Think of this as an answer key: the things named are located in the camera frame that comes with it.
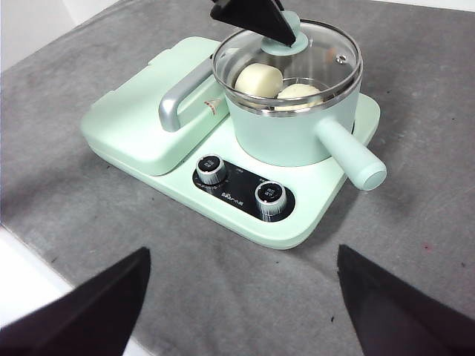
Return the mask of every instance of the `lid knob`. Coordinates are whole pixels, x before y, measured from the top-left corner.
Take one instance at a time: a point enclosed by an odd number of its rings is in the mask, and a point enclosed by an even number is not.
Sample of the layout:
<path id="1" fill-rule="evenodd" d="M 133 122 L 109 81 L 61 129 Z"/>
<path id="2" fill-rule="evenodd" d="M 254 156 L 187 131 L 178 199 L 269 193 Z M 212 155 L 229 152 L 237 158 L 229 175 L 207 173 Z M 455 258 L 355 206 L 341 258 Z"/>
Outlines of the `lid knob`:
<path id="1" fill-rule="evenodd" d="M 291 46 L 286 46 L 269 37 L 264 37 L 261 48 L 264 52 L 272 54 L 273 56 L 291 56 L 292 54 L 300 53 L 307 48 L 309 39 L 304 33 L 300 32 L 300 18 L 293 11 L 282 11 L 282 15 L 286 19 L 292 32 L 296 38 Z"/>

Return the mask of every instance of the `white wall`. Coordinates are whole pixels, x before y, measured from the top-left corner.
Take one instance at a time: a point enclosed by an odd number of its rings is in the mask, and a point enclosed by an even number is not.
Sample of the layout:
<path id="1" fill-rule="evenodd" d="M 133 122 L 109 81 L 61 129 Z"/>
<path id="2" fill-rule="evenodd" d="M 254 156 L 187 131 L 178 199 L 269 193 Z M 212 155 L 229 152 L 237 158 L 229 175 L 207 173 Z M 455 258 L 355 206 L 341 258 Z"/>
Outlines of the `white wall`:
<path id="1" fill-rule="evenodd" d="M 116 1 L 1 0 L 1 70 L 8 69 Z M 386 1 L 475 11 L 475 0 Z"/>
<path id="2" fill-rule="evenodd" d="M 111 6 L 117 0 L 62 0 L 76 25 Z"/>
<path id="3" fill-rule="evenodd" d="M 429 7 L 441 7 L 444 9 L 475 11 L 475 0 L 374 0 L 386 2 L 398 2 L 400 4 L 412 4 Z"/>
<path id="4" fill-rule="evenodd" d="M 1 69 L 73 28 L 62 0 L 1 0 Z"/>

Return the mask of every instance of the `pot handle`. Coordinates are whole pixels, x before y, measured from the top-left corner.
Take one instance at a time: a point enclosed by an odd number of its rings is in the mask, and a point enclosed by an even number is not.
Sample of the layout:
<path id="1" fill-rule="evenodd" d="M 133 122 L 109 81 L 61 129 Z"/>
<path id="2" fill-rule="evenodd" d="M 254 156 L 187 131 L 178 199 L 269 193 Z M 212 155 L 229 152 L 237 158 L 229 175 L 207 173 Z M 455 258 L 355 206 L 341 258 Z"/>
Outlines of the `pot handle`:
<path id="1" fill-rule="evenodd" d="M 181 79 L 163 96 L 158 106 L 158 115 L 162 128 L 168 132 L 178 131 L 181 127 L 178 119 L 178 106 L 198 85 L 212 74 L 212 61 L 206 58 L 187 76 Z"/>
<path id="2" fill-rule="evenodd" d="M 355 187 L 371 191 L 384 182 L 386 165 L 339 122 L 323 119 L 317 124 L 316 133 Z"/>

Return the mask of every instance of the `silver handle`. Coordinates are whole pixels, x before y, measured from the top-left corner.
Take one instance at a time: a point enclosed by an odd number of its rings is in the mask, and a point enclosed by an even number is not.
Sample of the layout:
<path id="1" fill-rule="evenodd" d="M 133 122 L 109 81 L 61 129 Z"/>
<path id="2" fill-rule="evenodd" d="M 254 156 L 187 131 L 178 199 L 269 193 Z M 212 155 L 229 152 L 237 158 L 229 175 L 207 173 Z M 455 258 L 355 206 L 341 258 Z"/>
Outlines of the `silver handle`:
<path id="1" fill-rule="evenodd" d="M 206 58 L 163 96 L 158 107 L 158 114 L 164 130 L 175 132 L 180 129 L 178 105 L 211 74 L 212 61 L 210 58 Z"/>

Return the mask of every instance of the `glass lid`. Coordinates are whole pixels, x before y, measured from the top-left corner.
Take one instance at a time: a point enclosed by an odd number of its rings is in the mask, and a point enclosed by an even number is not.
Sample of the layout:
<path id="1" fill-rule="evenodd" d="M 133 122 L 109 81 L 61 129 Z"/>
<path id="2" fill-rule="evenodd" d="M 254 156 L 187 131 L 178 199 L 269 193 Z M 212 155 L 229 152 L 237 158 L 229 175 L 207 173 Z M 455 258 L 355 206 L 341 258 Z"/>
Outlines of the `glass lid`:
<path id="1" fill-rule="evenodd" d="M 233 102 L 248 108 L 267 110 L 295 109 L 303 104 L 307 105 L 305 108 L 325 106 L 336 97 L 342 99 L 342 96 L 348 94 L 348 89 L 361 80 L 361 53 L 351 37 L 323 22 L 302 20 L 298 24 L 300 31 L 293 28 L 296 43 L 300 41 L 302 34 L 306 38 L 303 46 L 302 41 L 299 44 L 303 50 L 293 51 L 297 53 L 292 53 L 296 44 L 292 47 L 278 44 L 250 30 L 241 30 L 221 43 L 213 55 L 213 73 Z M 275 42 L 283 50 L 272 49 L 271 42 Z M 259 95 L 243 90 L 244 87 L 237 85 L 237 81 L 244 74 L 244 69 L 256 63 L 280 71 L 283 79 L 280 91 L 295 84 L 307 89 L 312 86 L 316 90 L 294 90 L 294 95 L 298 96 L 272 96 L 274 92 Z M 261 73 L 256 73 L 252 72 L 254 81 L 260 80 Z"/>

